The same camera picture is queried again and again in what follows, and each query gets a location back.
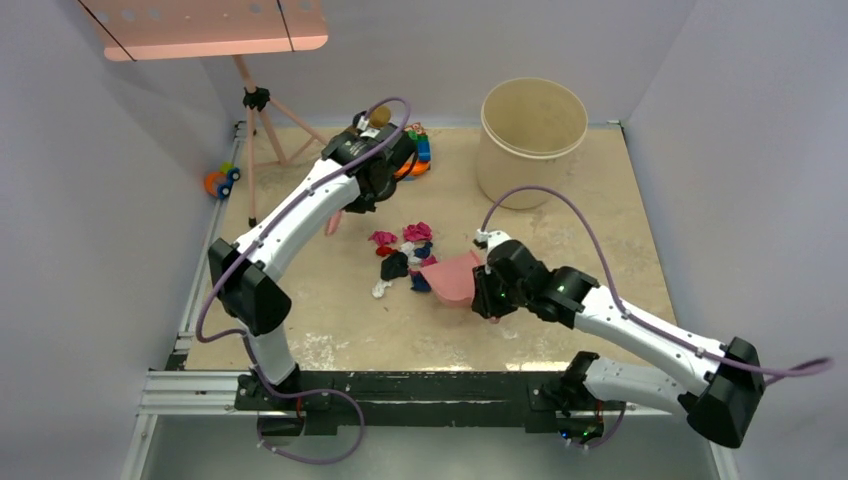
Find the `pink dustpan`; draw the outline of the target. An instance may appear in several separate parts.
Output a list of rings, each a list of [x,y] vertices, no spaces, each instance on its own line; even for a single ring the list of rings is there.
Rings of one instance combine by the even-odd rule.
[[[469,309],[475,295],[473,270],[480,264],[479,256],[468,251],[423,266],[420,272],[432,293],[444,306]]]

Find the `pink hand brush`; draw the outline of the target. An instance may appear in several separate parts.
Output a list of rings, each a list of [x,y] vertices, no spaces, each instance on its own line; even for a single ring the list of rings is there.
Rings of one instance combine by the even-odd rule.
[[[339,225],[341,223],[342,217],[343,217],[342,211],[336,211],[330,217],[330,219],[327,221],[326,226],[325,226],[325,235],[326,236],[332,236],[337,232]]]

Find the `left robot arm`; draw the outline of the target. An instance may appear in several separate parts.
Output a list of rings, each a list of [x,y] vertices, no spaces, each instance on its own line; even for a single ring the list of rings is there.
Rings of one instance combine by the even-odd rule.
[[[208,250],[213,290],[225,312],[238,320],[264,377],[259,395],[272,408],[297,399],[297,369],[283,322],[291,298],[278,282],[295,256],[340,211],[364,214],[390,198],[396,172],[417,153],[402,128],[344,131],[320,153],[304,180],[264,220],[235,242],[216,240]]]

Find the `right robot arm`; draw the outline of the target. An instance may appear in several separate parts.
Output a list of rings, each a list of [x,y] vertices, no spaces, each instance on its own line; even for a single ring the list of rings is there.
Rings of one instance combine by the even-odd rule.
[[[607,340],[644,360],[624,364],[582,352],[561,381],[576,407],[592,400],[621,401],[685,417],[707,440],[741,446],[766,390],[757,349],[735,337],[728,343],[681,329],[620,300],[609,287],[573,267],[547,268],[520,241],[502,231],[473,241],[485,260],[473,270],[472,309],[500,319],[524,309]]]

